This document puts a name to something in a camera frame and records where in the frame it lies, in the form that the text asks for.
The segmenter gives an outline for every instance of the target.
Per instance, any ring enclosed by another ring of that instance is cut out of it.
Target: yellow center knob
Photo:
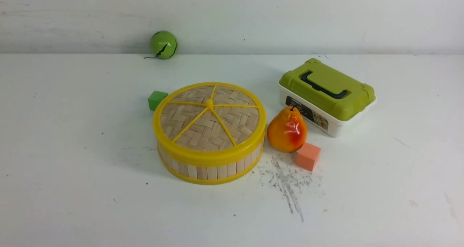
[[[212,110],[212,100],[206,100],[206,107],[207,107],[209,110]]]

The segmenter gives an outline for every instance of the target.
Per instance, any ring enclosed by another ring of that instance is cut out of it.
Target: pear
[[[303,146],[308,136],[300,111],[294,106],[283,108],[267,127],[267,140],[275,149],[290,153]]]

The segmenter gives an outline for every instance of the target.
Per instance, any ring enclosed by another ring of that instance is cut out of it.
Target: foam block
[[[313,171],[318,163],[320,148],[310,143],[304,143],[298,151],[298,156],[295,164],[306,170]]]
[[[161,103],[161,100],[167,97],[167,93],[161,91],[154,91],[151,93],[150,97],[148,98],[148,106],[150,107],[151,111],[156,110],[156,107]]]

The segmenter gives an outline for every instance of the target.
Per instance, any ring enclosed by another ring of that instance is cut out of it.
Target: label
[[[310,108],[301,104],[293,97],[287,96],[287,99],[285,100],[285,105],[295,106],[298,109],[298,111],[300,111],[301,115],[307,118],[307,120],[315,123],[323,130],[328,130],[328,121],[323,116],[317,114],[316,112],[313,112]]]

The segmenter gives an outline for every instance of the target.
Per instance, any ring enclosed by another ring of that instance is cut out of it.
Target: yellow spoke
[[[206,104],[189,102],[189,101],[170,101],[168,102],[168,104],[194,105],[194,106],[199,106],[199,107],[206,107]]]
[[[182,134],[187,131],[187,129],[189,129],[194,123],[195,121],[197,121],[202,115],[203,113],[208,110],[208,108],[204,108],[204,110],[199,113],[181,132],[179,132],[179,134],[177,134],[177,136],[173,139],[173,142],[175,142],[178,138],[180,138],[180,136],[182,136]]]
[[[221,124],[222,128],[224,129],[225,133],[227,134],[227,136],[229,137],[229,139],[231,140],[232,144],[234,146],[237,145],[237,143],[235,143],[235,140],[234,138],[232,137],[232,135],[229,133],[229,130],[227,129],[227,127],[225,126],[224,122],[222,122],[221,120],[221,117],[219,117],[219,115],[213,110],[211,110],[211,112],[213,113],[213,115],[217,118],[217,120],[219,121],[219,124]]]
[[[252,107],[252,108],[257,108],[257,105],[239,105],[239,104],[214,104],[212,105],[213,107]]]
[[[212,97],[214,97],[214,92],[216,92],[216,87],[217,85],[214,85],[214,87],[212,87],[211,97],[209,98],[210,100],[212,100]]]

